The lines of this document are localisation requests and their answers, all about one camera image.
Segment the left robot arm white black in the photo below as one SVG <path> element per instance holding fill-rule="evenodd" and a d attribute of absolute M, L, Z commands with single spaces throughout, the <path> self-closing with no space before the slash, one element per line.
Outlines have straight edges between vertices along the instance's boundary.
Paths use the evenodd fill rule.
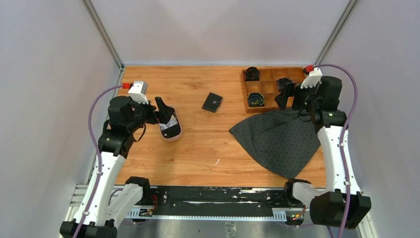
<path fill-rule="evenodd" d="M 62 222 L 64 238 L 115 238 L 122 221 L 133 206 L 148 204 L 152 198 L 148 179 L 130 177 L 117 197 L 110 201 L 116 178 L 135 142 L 134 132 L 145 124 L 169 123 L 176 117 L 173 106 L 156 97 L 156 106 L 139 103 L 129 96 L 111 99 L 109 119 L 94 143 L 95 167 L 85 196 L 71 221 Z"/>

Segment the black card holder wallet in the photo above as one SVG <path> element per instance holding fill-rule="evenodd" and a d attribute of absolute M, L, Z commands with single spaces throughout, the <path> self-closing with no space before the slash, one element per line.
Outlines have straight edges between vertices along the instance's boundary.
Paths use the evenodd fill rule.
<path fill-rule="evenodd" d="M 210 92 L 203 103 L 202 109 L 209 112 L 216 113 L 216 111 L 221 105 L 222 100 L 223 100 L 222 96 Z"/>

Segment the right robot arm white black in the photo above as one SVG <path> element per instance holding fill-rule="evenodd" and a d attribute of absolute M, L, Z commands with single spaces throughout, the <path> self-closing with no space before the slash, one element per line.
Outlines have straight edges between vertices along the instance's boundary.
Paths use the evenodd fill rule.
<path fill-rule="evenodd" d="M 326 171 L 326 186 L 320 191 L 309 181 L 289 179 L 283 200 L 289 207 L 303 205 L 316 225 L 355 229 L 371 209 L 371 199 L 363 196 L 352 170 L 348 150 L 348 123 L 345 112 L 338 109 L 342 81 L 323 76 L 314 86 L 288 82 L 275 97 L 281 109 L 293 97 L 292 109 L 310 116 L 320 141 Z"/>

